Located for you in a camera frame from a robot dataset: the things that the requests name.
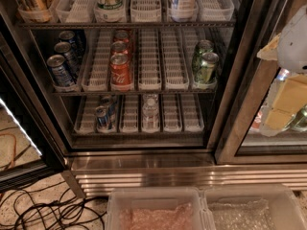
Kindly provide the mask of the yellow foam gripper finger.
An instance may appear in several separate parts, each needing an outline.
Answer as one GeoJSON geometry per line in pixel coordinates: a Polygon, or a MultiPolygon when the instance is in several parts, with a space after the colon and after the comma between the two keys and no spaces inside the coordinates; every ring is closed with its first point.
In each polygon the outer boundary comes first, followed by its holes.
{"type": "Polygon", "coordinates": [[[263,60],[277,60],[277,46],[280,34],[277,34],[264,48],[258,53],[257,57],[263,60]]]}
{"type": "Polygon", "coordinates": [[[265,124],[272,130],[281,130],[290,122],[292,116],[306,104],[306,75],[299,74],[279,81],[265,124]]]}

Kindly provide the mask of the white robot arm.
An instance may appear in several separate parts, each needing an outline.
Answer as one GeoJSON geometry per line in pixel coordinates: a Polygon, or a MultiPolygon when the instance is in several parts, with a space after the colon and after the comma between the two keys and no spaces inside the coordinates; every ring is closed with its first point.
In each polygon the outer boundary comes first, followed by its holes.
{"type": "Polygon", "coordinates": [[[291,75],[272,87],[263,127],[280,132],[307,103],[307,5],[302,6],[282,32],[257,57],[275,61],[291,75]]]}

